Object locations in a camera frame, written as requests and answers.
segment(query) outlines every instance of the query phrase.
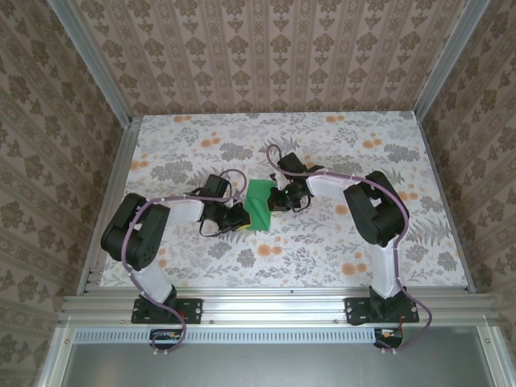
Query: floral table surface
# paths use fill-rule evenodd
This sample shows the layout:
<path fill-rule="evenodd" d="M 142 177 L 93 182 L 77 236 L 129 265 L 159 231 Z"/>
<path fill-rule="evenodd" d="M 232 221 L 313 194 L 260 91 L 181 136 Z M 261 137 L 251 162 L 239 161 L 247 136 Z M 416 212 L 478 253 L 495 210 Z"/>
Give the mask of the floral table surface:
<path fill-rule="evenodd" d="M 308 166 L 341 173 L 380 170 L 410 212 L 400 244 L 408 285 L 466 286 L 464 268 L 412 112 L 199 114 L 146 116 L 125 194 L 183 194 L 210 173 L 242 169 L 269 179 L 265 149 L 278 144 Z M 238 175 L 230 175 L 235 188 Z M 205 233 L 215 231 L 205 226 Z M 369 285 L 369 246 L 345 202 L 314 198 L 300 214 L 274 213 L 270 231 L 203 238 L 197 223 L 165 230 L 158 254 L 171 283 L 188 287 L 340 287 Z M 122 265 L 106 260 L 103 286 L 131 286 Z"/>

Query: aluminum frame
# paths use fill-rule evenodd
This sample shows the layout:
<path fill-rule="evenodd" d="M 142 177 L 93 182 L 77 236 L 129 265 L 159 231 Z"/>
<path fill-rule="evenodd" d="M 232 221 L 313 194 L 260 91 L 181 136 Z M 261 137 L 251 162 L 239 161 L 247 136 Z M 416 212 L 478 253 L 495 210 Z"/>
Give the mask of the aluminum frame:
<path fill-rule="evenodd" d="M 75 344 L 149 344 L 152 328 L 77 328 Z M 219 328 L 191 326 L 184 344 L 375 343 L 373 328 Z M 170 343 L 157 339 L 156 343 Z"/>
<path fill-rule="evenodd" d="M 414 111 L 418 119 L 423 120 L 433 101 L 439 94 L 453 66 L 459 59 L 464 46 L 471 37 L 476 25 L 480 21 L 489 0 L 474 0 L 468 2 L 464 12 L 459 18 L 450 38 L 444 46 L 443 52 L 437 63 L 435 63 L 432 73 L 428 77 L 421 94 L 414 106 Z"/>
<path fill-rule="evenodd" d="M 142 118 L 133 119 L 130 128 L 123 134 L 113 173 L 102 204 L 101 216 L 95 228 L 94 237 L 77 289 L 78 296 L 66 297 L 61 309 L 56 333 L 48 353 L 39 387 L 58 386 L 63 381 L 69 361 L 73 340 L 77 329 L 99 327 L 116 331 L 129 331 L 135 327 L 171 328 L 174 325 L 131 324 L 131 312 L 138 292 L 134 288 L 101 287 L 102 269 L 107 254 L 100 249 L 102 230 L 109 222 L 120 202 L 125 181 L 131 164 L 132 153 Z M 426 136 L 418 122 L 431 167 L 434 171 L 439 192 L 443 196 L 444 207 L 456 241 L 458 236 L 446 203 L 443 187 L 435 169 L 435 163 L 428 149 Z M 465 264 L 461 246 L 457 244 L 460 259 L 468 279 L 468 288 L 412 287 L 411 294 L 427 305 L 433 313 L 436 327 L 477 327 L 484 344 L 485 356 L 496 386 L 511 385 L 514 369 L 500 330 L 491 327 L 496 324 L 488 294 L 477 294 L 471 274 Z M 200 331 L 214 328 L 252 330 L 260 328 L 284 328 L 290 330 L 349 329 L 344 313 L 344 298 L 367 297 L 366 288 L 178 288 L 183 298 L 202 298 L 202 323 L 196 327 Z M 427 314 L 420 310 L 420 323 L 427 322 Z M 364 324 L 361 327 L 392 327 L 393 324 Z"/>
<path fill-rule="evenodd" d="M 81 54 L 82 60 L 110 104 L 120 125 L 126 130 L 131 122 L 131 107 L 120 93 L 117 81 L 111 76 L 102 55 L 95 48 L 87 28 L 82 24 L 81 16 L 70 0 L 49 0 L 48 2 L 63 24 L 73 46 Z"/>

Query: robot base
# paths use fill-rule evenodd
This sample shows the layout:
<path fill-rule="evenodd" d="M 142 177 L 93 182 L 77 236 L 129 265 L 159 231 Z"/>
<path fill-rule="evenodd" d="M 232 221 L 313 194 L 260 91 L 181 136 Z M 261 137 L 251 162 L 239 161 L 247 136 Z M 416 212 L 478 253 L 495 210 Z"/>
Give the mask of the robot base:
<path fill-rule="evenodd" d="M 346 298 L 344 309 L 351 325 L 365 323 L 419 323 L 418 307 L 403 292 L 384 299 L 369 287 L 371 297 Z"/>
<path fill-rule="evenodd" d="M 176 298 L 174 310 L 187 324 L 200 324 L 202 318 L 201 298 Z M 179 320 L 167 310 L 155 306 L 145 298 L 136 298 L 131 316 L 133 324 L 178 324 Z"/>

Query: robotic arm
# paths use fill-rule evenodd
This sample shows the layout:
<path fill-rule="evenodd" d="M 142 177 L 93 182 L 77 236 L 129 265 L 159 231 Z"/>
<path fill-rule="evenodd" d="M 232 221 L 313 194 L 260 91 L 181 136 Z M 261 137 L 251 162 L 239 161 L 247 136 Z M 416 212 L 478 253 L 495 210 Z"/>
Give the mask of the robotic arm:
<path fill-rule="evenodd" d="M 277 165 L 290 183 L 284 189 L 271 189 L 269 210 L 299 212 L 310 205 L 310 198 L 314 196 L 332 198 L 339 202 L 345 199 L 356 229 L 370 244 L 370 297 L 344 300 L 347 322 L 352 325 L 418 322 L 416 303 L 408 297 L 406 289 L 400 287 L 394 257 L 394 240 L 403 232 L 406 223 L 402 209 L 407 220 L 408 210 L 385 174 L 374 171 L 361 181 L 342 177 L 338 173 L 311 174 L 323 167 L 315 165 L 308 169 L 294 153 L 280 158 Z M 384 190 L 375 189 L 372 183 L 391 193 L 401 203 L 402 209 Z M 303 207 L 301 200 L 304 198 L 308 204 Z M 401 338 L 391 337 L 386 341 L 389 341 L 391 347 L 397 347 Z"/>
<path fill-rule="evenodd" d="M 138 219 L 138 225 L 132 230 L 126 248 L 126 263 L 131 268 L 129 275 L 141 288 L 146 297 L 135 302 L 134 323 L 176 323 L 166 310 L 154 305 L 149 299 L 163 304 L 173 310 L 182 312 L 181 317 L 188 323 L 200 323 L 199 313 L 188 313 L 185 305 L 202 303 L 202 300 L 178 300 L 177 291 L 164 276 L 155 260 L 164 229 L 181 223 L 201 223 L 199 233 L 206 220 L 217 224 L 218 234 L 236 231 L 248 227 L 251 219 L 243 203 L 237 202 L 227 206 L 223 195 L 229 181 L 220 176 L 210 175 L 202 188 L 185 194 L 183 198 L 151 204 Z M 122 261 L 123 241 L 129 231 L 131 222 L 140 209 L 148 202 L 136 193 L 129 193 L 124 199 L 101 238 L 101 247 L 117 261 Z"/>

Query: wall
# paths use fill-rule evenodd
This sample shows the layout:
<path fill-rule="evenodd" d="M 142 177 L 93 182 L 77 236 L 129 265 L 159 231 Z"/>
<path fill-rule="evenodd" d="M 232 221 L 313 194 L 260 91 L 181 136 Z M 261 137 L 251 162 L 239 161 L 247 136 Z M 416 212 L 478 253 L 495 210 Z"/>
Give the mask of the wall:
<path fill-rule="evenodd" d="M 31 385 L 75 293 L 121 128 L 48 4 L 0 2 L 0 385 Z"/>
<path fill-rule="evenodd" d="M 423 126 L 469 260 L 516 359 L 516 2 L 492 0 Z"/>
<path fill-rule="evenodd" d="M 411 110 L 465 1 L 73 0 L 133 114 Z"/>

